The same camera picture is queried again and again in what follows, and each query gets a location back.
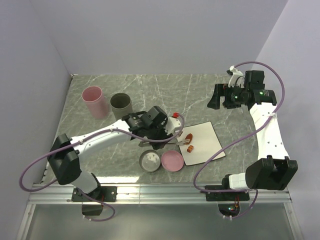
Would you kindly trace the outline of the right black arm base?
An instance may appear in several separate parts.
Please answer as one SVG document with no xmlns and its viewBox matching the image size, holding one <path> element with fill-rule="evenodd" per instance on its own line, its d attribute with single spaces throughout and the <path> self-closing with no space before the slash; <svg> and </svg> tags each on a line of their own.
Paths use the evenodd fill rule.
<svg viewBox="0 0 320 240">
<path fill-rule="evenodd" d="M 220 192 L 222 185 L 206 185 L 205 190 L 214 192 L 205 192 L 205 199 L 207 202 L 218 202 L 218 210 L 224 218 L 232 219 L 240 214 L 241 201 L 249 201 L 249 193 L 236 191 L 236 192 Z"/>
</svg>

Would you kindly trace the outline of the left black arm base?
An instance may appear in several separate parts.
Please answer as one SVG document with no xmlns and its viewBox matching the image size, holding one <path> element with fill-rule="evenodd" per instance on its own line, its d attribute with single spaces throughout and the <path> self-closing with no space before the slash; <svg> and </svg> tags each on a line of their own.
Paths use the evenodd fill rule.
<svg viewBox="0 0 320 240">
<path fill-rule="evenodd" d="M 117 199 L 116 186 L 100 186 L 90 193 L 83 193 L 79 188 L 74 188 L 71 202 L 82 203 L 81 212 L 85 218 L 100 216 L 107 208 L 112 210 L 112 214 L 107 219 L 115 216 L 116 210 L 109 203 L 114 203 Z"/>
</svg>

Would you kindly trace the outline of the metal tongs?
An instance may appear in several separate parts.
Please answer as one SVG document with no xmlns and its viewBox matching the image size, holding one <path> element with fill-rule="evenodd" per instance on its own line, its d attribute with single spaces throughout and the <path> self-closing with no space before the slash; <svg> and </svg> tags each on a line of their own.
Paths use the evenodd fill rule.
<svg viewBox="0 0 320 240">
<path fill-rule="evenodd" d="M 159 142 L 160 145 L 176 145 L 176 146 L 184 146 L 184 145 L 189 145 L 191 143 L 190 139 L 184 139 L 181 141 L 169 141 L 169 142 Z M 138 146 L 139 147 L 149 147 L 152 145 L 156 145 L 155 142 L 143 142 L 141 141 Z"/>
</svg>

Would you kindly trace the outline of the brown fried food piece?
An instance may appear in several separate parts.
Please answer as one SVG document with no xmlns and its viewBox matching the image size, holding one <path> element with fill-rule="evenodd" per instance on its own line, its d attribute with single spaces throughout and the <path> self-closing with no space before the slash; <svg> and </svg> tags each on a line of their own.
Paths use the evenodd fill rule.
<svg viewBox="0 0 320 240">
<path fill-rule="evenodd" d="M 192 133 L 189 133 L 189 134 L 185 137 L 184 143 L 185 143 L 186 145 L 189 145 L 189 144 L 191 143 L 192 139 L 193 139 L 193 134 L 192 134 Z"/>
</svg>

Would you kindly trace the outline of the small orange food piece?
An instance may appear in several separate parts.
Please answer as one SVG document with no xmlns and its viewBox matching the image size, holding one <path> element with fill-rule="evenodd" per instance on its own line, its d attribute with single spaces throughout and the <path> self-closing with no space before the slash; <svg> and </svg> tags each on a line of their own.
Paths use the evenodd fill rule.
<svg viewBox="0 0 320 240">
<path fill-rule="evenodd" d="M 189 145 L 188 147 L 187 147 L 187 152 L 188 153 L 191 153 L 192 151 L 193 151 L 193 149 L 194 149 L 194 146 L 193 145 Z"/>
</svg>

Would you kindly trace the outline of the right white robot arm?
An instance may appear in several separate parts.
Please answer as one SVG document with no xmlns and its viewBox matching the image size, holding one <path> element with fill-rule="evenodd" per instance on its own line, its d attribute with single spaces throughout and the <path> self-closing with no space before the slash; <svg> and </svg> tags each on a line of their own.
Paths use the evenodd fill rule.
<svg viewBox="0 0 320 240">
<path fill-rule="evenodd" d="M 228 83 L 214 86 L 208 108 L 218 110 L 221 106 L 235 109 L 247 106 L 257 130 L 257 161 L 244 173 L 228 174 L 222 180 L 222 197 L 232 200 L 239 190 L 284 190 L 298 170 L 296 160 L 291 160 L 285 149 L 278 124 L 275 92 L 265 88 L 265 73 L 249 70 L 245 73 L 231 66 L 227 73 Z"/>
</svg>

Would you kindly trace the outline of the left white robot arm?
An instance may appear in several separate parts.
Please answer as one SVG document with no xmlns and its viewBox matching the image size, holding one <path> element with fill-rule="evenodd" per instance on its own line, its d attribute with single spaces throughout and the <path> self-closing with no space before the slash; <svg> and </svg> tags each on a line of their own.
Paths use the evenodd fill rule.
<svg viewBox="0 0 320 240">
<path fill-rule="evenodd" d="M 112 145 L 134 139 L 148 139 L 154 150 L 164 147 L 180 126 L 180 121 L 169 117 L 159 107 L 123 116 L 113 124 L 92 133 L 68 137 L 59 135 L 47 159 L 60 185 L 72 184 L 83 191 L 89 201 L 101 196 L 99 182 L 92 173 L 81 168 L 81 161 Z"/>
</svg>

